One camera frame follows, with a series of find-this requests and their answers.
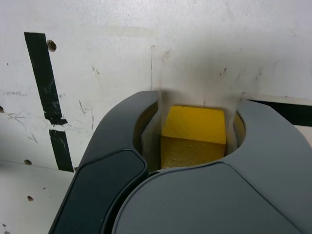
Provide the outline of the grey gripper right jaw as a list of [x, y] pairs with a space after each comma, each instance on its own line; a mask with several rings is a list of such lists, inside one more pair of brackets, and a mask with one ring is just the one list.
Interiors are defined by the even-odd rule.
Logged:
[[121, 206], [115, 234], [309, 234], [312, 148], [272, 107], [239, 104], [245, 135], [213, 163], [163, 169]]

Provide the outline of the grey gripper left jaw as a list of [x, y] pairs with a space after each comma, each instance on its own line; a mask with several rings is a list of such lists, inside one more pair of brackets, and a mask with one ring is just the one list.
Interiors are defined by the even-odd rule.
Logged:
[[149, 176], [141, 135], [158, 111], [156, 91], [135, 93], [97, 126], [50, 228], [52, 234], [109, 234], [126, 197]]

